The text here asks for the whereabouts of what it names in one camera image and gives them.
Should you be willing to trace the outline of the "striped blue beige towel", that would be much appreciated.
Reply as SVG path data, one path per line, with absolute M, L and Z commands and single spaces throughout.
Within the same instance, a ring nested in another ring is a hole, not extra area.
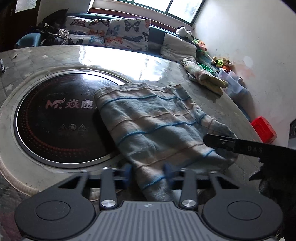
M 121 154 L 132 163 L 135 179 L 149 201 L 177 201 L 163 166 L 198 174 L 224 172 L 237 155 L 204 144 L 206 134 L 235 137 L 192 100 L 182 85 L 125 84 L 104 87 L 94 100 Z

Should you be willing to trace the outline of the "red plastic stool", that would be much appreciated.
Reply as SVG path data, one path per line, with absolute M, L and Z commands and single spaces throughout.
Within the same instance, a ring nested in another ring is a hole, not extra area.
M 263 116 L 257 117 L 251 122 L 252 127 L 263 143 L 271 144 L 277 138 L 277 134 L 271 124 Z

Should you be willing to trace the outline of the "round black induction cooktop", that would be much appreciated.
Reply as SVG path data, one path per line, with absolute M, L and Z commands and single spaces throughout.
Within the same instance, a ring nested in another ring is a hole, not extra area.
M 94 96 L 125 80 L 106 72 L 71 70 L 33 83 L 17 105 L 14 132 L 34 160 L 55 168 L 77 169 L 119 154 Z

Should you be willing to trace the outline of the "clear plastic storage box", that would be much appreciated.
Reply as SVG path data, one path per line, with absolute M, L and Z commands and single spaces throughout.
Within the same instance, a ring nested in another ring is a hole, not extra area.
M 224 91 L 232 100 L 241 99 L 249 93 L 248 89 L 246 89 L 223 69 L 220 69 L 217 78 L 225 80 L 228 83 L 228 86 L 224 89 Z

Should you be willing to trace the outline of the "colourful plush toys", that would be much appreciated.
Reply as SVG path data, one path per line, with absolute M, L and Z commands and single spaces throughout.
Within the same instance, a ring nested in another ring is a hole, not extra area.
M 197 46 L 196 58 L 198 63 L 201 63 L 216 72 L 220 69 L 224 70 L 226 73 L 231 71 L 233 62 L 227 57 L 219 57 L 214 54 L 210 54 L 206 44 L 199 39 L 194 39 L 193 44 Z

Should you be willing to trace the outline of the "folded yellow beige cloth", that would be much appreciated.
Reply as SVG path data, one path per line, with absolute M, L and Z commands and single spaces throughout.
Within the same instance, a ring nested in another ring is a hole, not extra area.
M 228 83 L 225 80 L 220 80 L 213 76 L 190 59 L 184 58 L 181 61 L 181 65 L 186 70 L 189 80 L 206 87 L 208 90 L 219 96 L 223 95 L 222 88 L 228 87 Z

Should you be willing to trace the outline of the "grey white cushion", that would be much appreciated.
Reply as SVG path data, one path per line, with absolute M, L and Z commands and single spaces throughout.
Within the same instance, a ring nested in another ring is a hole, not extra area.
M 172 34 L 165 33 L 160 54 L 163 58 L 181 62 L 184 58 L 196 61 L 197 47 Z

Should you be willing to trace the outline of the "right butterfly pattern cushion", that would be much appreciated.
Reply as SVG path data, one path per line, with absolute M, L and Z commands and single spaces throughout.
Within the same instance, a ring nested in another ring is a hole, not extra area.
M 109 21 L 106 47 L 148 51 L 150 19 L 114 19 Z

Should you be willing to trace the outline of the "butterfly pattern cushion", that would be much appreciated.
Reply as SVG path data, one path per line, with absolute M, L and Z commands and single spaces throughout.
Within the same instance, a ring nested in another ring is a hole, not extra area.
M 148 51 L 150 19 L 114 19 L 109 21 L 106 47 Z
M 65 30 L 69 35 L 65 44 L 104 47 L 109 24 L 110 20 L 67 16 Z

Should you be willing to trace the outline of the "left butterfly pattern cushion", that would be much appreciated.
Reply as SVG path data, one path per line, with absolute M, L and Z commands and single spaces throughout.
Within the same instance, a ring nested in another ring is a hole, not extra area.
M 65 30 L 69 35 L 65 44 L 104 47 L 109 24 L 110 20 L 67 16 Z

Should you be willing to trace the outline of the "black marker pen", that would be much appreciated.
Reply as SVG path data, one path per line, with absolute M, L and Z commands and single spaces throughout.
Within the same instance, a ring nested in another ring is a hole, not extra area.
M 3 63 L 3 60 L 2 59 L 0 59 L 0 69 L 1 69 L 1 73 L 5 73 L 6 68 L 4 66 L 4 63 Z

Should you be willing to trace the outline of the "black bag on sofa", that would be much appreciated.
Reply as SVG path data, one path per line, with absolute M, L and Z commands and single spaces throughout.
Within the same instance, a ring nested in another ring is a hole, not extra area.
M 69 33 L 64 29 L 69 9 L 58 10 L 38 24 L 41 46 L 63 45 Z

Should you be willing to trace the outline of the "blue chair back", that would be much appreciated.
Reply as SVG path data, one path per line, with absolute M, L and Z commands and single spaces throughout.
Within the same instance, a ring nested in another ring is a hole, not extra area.
M 16 42 L 16 48 L 37 47 L 41 43 L 40 33 L 29 33 Z

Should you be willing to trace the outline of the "white plush toy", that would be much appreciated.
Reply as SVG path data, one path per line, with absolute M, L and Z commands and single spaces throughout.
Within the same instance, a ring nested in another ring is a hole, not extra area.
M 186 28 L 184 26 L 178 27 L 176 30 L 176 34 L 184 39 L 191 41 L 191 42 L 195 39 L 192 32 L 189 30 L 186 30 Z

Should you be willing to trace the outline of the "window with green frame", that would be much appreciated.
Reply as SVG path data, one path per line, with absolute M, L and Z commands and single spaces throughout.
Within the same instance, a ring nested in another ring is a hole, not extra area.
M 164 24 L 166 17 L 193 25 L 205 1 L 94 1 L 92 9 L 143 16 Z

